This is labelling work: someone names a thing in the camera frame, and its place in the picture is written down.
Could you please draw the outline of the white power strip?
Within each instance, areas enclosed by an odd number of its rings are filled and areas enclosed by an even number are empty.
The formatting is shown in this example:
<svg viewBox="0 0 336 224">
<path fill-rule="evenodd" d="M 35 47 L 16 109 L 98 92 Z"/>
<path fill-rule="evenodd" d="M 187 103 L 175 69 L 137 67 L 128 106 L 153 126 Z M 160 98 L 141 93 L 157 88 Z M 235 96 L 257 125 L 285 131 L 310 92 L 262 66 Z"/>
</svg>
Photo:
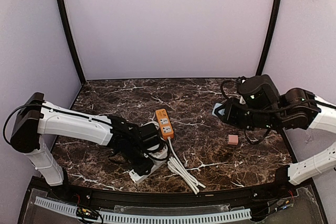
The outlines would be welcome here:
<svg viewBox="0 0 336 224">
<path fill-rule="evenodd" d="M 134 170 L 131 170 L 129 171 L 129 176 L 134 183 L 139 184 L 143 182 L 146 178 L 148 178 L 151 174 L 153 174 L 159 168 L 160 168 L 160 165 L 154 165 L 151 169 L 151 172 L 148 175 L 138 175 Z"/>
</svg>

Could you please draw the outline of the blue plug adapter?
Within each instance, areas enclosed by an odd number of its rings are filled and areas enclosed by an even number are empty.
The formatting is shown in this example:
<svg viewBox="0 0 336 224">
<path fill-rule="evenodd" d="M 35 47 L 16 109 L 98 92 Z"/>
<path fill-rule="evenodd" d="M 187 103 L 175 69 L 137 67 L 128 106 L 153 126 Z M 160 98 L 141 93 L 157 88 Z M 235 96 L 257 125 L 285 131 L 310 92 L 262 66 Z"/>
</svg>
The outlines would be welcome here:
<svg viewBox="0 0 336 224">
<path fill-rule="evenodd" d="M 225 114 L 225 104 L 216 103 L 212 110 L 212 115 L 218 117 L 219 119 L 222 119 L 224 117 L 224 114 Z"/>
</svg>

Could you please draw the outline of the white cube socket adapter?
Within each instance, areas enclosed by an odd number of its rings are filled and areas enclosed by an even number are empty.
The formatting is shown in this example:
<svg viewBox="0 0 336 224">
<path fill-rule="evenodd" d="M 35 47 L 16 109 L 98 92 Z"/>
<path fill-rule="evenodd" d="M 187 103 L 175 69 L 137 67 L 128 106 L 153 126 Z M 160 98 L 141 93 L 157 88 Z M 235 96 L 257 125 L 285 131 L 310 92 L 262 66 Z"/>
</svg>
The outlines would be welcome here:
<svg viewBox="0 0 336 224">
<path fill-rule="evenodd" d="M 168 159 L 168 150 L 167 145 L 164 144 L 161 150 L 157 152 L 150 152 L 150 159 L 154 162 L 164 162 Z"/>
</svg>

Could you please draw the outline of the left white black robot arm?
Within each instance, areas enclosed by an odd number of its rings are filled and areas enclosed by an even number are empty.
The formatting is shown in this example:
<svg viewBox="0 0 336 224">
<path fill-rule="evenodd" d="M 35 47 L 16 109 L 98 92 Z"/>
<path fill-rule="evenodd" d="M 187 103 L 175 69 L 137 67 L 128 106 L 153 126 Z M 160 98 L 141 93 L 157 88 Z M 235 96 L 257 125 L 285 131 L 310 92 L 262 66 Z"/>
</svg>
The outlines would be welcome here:
<svg viewBox="0 0 336 224">
<path fill-rule="evenodd" d="M 10 116 L 15 116 L 5 142 L 28 157 L 51 187 L 64 186 L 67 172 L 54 159 L 43 135 L 59 135 L 111 148 L 131 165 L 131 176 L 141 182 L 164 163 L 170 149 L 154 123 L 138 126 L 115 115 L 91 115 L 61 108 L 36 92 Z"/>
</svg>

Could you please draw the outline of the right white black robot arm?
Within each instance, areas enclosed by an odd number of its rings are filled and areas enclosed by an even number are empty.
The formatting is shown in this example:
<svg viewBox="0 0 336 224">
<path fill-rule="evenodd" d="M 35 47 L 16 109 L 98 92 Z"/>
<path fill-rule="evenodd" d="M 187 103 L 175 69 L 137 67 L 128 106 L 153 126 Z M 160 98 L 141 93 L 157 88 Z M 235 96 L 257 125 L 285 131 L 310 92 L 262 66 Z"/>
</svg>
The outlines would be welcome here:
<svg viewBox="0 0 336 224">
<path fill-rule="evenodd" d="M 212 114 L 223 123 L 267 133 L 290 129 L 320 129 L 335 133 L 335 105 L 302 88 L 292 88 L 279 94 L 267 74 L 233 81 L 239 98 L 229 98 L 215 104 Z M 335 168 L 335 144 L 302 162 L 288 164 L 276 170 L 275 184 L 299 185 L 303 181 Z"/>
</svg>

